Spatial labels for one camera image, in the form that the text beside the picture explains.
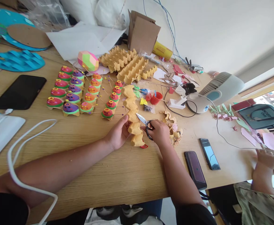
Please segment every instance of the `white cable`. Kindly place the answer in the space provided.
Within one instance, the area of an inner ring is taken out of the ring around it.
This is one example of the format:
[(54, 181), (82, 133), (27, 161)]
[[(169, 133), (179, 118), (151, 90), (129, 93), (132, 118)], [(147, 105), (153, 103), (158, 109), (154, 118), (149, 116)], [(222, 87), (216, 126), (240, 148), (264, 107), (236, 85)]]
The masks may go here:
[(10, 114), (11, 112), (13, 112), (13, 109), (7, 109), (5, 113), (0, 113), (0, 115), (7, 115), (7, 114)]
[(209, 100), (209, 101), (213, 104), (214, 108), (215, 108), (216, 111), (217, 111), (217, 122), (216, 122), (217, 133), (225, 140), (226, 143), (228, 143), (229, 145), (234, 146), (234, 147), (236, 147), (236, 148), (239, 148), (239, 149), (258, 149), (258, 150), (266, 150), (266, 151), (274, 152), (273, 150), (269, 150), (269, 149), (260, 149), (260, 148), (241, 148), (241, 147), (238, 147), (238, 146), (236, 146), (236, 145), (232, 145), (232, 144), (230, 144), (229, 142), (227, 142), (227, 140), (219, 133), (219, 130), (218, 130), (218, 110), (217, 110), (215, 104), (213, 103), (213, 101), (210, 100), (209, 98), (207, 98), (206, 96), (203, 96), (203, 95), (198, 94), (198, 93), (191, 93), (191, 94), (197, 94), (197, 95), (199, 95), (199, 96), (202, 96), (202, 97), (206, 98), (207, 100)]
[[(14, 157), (14, 160), (12, 161), (12, 151), (14, 149), (14, 147), (18, 144), (19, 141), (21, 141), (25, 136), (27, 136), (32, 130), (34, 130), (36, 127), (38, 127), (40, 124), (44, 123), (44, 122), (48, 122), (48, 121), (54, 121), (54, 123), (52, 125), (50, 125), (49, 127), (47, 127), (46, 129), (44, 129), (43, 131), (41, 131), (40, 133), (30, 137), (29, 139), (25, 140), (21, 146), (19, 147), (18, 151), (16, 152), (16, 155)], [(49, 120), (43, 120), (41, 121), (40, 123), (37, 123), (34, 127), (32, 127), (30, 130), (28, 130), (26, 133), (24, 133), (9, 149), (8, 151), (8, 154), (7, 154), (7, 160), (8, 160), (8, 166), (9, 166), (9, 170), (10, 170), (10, 175), (13, 179), (13, 181), (20, 187), (22, 188), (25, 188), (25, 189), (28, 189), (28, 190), (31, 190), (31, 191), (36, 191), (38, 193), (41, 193), (41, 194), (46, 194), (46, 195), (49, 195), (51, 197), (54, 198), (54, 201), (52, 203), (52, 205), (49, 207), (48, 211), (46, 212), (46, 214), (44, 215), (44, 217), (42, 218), (42, 220), (39, 222), (38, 225), (42, 225), (45, 220), (47, 219), (47, 217), (49, 216), (49, 214), (51, 213), (52, 209), (54, 208), (54, 206), (56, 205), (56, 202), (58, 200), (58, 196), (54, 193), (51, 193), (51, 192), (48, 192), (48, 191), (44, 191), (44, 190), (41, 190), (41, 189), (38, 189), (38, 188), (35, 188), (35, 187), (32, 187), (32, 186), (29, 186), (27, 184), (24, 184), (22, 183), (16, 173), (15, 173), (15, 170), (14, 170), (14, 164), (16, 162), (16, 159), (19, 155), (19, 152), (21, 150), (21, 148), (23, 147), (23, 145), (28, 142), (29, 140), (33, 139), (34, 137), (42, 134), (43, 132), (47, 131), (49, 128), (51, 128), (52, 126), (54, 126), (56, 124), (57, 120), (56, 119), (49, 119)]]

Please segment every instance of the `forearm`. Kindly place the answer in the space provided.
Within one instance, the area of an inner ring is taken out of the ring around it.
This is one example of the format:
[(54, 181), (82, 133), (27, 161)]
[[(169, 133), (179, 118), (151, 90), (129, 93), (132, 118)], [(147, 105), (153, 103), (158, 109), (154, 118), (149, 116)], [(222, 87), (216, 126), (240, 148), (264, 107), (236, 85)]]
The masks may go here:
[[(15, 172), (23, 183), (55, 193), (112, 151), (112, 147), (101, 139), (28, 162), (18, 167)], [(30, 207), (48, 198), (47, 195), (19, 187), (12, 180), (10, 173), (0, 177), (0, 186), (5, 186), (7, 192), (24, 199)]]
[(272, 174), (273, 170), (258, 162), (252, 175), (251, 189), (265, 194), (274, 195)]
[(167, 180), (168, 190), (176, 206), (203, 203), (198, 189), (191, 179), (186, 168), (177, 156), (174, 147), (169, 145), (159, 146)]

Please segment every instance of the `portable fan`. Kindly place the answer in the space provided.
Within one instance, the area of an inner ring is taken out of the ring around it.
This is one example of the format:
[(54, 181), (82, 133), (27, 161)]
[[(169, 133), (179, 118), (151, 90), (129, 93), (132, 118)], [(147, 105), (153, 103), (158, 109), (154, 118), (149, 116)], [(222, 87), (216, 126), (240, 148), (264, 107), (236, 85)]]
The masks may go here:
[[(244, 87), (244, 82), (236, 76), (227, 72), (221, 72), (210, 83), (208, 83), (199, 94), (207, 97), (218, 106), (236, 94)], [(203, 96), (190, 94), (187, 101), (187, 107), (197, 114), (202, 114), (208, 111), (211, 102)]]

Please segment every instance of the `black smartphone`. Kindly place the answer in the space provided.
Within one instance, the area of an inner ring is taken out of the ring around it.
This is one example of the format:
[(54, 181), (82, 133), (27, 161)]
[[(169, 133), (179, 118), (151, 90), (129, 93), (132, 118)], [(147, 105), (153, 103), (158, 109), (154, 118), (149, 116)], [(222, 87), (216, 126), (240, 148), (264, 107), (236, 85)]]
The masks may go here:
[(205, 154), (207, 163), (211, 170), (220, 170), (219, 163), (216, 159), (216, 156), (213, 152), (213, 149), (210, 145), (208, 139), (200, 138), (199, 139), (200, 145), (202, 146), (203, 153)]
[(29, 109), (45, 83), (44, 77), (20, 75), (0, 97), (0, 109)]
[(189, 174), (198, 190), (206, 189), (207, 184), (203, 176), (197, 155), (194, 151), (184, 152)]

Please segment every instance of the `small red cup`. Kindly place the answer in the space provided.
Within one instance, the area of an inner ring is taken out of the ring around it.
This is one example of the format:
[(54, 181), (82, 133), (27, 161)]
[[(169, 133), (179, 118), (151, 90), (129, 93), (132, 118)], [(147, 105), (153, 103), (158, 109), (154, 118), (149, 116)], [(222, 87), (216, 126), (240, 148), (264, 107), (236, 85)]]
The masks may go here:
[(156, 105), (159, 103), (159, 101), (163, 98), (163, 95), (160, 93), (160, 92), (156, 92), (156, 95), (153, 95), (151, 100), (150, 100), (150, 103), (153, 104), (153, 105)]

